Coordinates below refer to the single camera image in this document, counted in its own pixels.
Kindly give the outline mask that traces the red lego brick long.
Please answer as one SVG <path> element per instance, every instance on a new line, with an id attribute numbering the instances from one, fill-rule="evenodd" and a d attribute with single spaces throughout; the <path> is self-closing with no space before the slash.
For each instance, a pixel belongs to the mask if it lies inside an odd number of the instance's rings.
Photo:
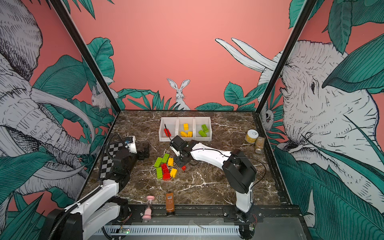
<path id="1" fill-rule="evenodd" d="M 167 137 L 171 137 L 171 133 L 167 128 L 164 129 L 164 132 Z"/>

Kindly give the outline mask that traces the yellow lego long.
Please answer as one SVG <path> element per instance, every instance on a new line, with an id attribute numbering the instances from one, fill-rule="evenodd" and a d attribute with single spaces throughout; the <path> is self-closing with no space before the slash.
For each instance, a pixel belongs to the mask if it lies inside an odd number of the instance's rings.
<path id="1" fill-rule="evenodd" d="M 183 132 L 183 131 L 180 132 L 180 135 L 181 135 L 182 137 L 187 137 L 187 136 L 188 136 L 188 135 L 187 135 L 185 132 Z"/>

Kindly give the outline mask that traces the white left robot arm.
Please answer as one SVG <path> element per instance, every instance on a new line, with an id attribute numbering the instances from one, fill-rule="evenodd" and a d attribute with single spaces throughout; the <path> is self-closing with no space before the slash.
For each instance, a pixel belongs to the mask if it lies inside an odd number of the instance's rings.
<path id="1" fill-rule="evenodd" d="M 87 240 L 110 221 L 117 218 L 125 221 L 131 216 L 128 201 L 118 193 L 130 181 L 136 162 L 150 157 L 150 145 L 146 143 L 140 151 L 134 142 L 123 142 L 113 156 L 107 143 L 105 153 L 113 161 L 111 170 L 85 197 L 63 210 L 50 212 L 39 234 L 40 240 Z"/>

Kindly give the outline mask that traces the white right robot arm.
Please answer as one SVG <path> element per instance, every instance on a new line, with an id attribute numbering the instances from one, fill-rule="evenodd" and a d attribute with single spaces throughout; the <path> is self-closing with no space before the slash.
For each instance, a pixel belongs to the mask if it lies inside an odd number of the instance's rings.
<path id="1" fill-rule="evenodd" d="M 196 140 L 187 142 L 180 136 L 171 139 L 170 148 L 176 154 L 175 162 L 179 167 L 195 160 L 221 169 L 230 186 L 236 191 L 236 208 L 243 213 L 250 211 L 257 170 L 242 151 L 221 151 Z"/>

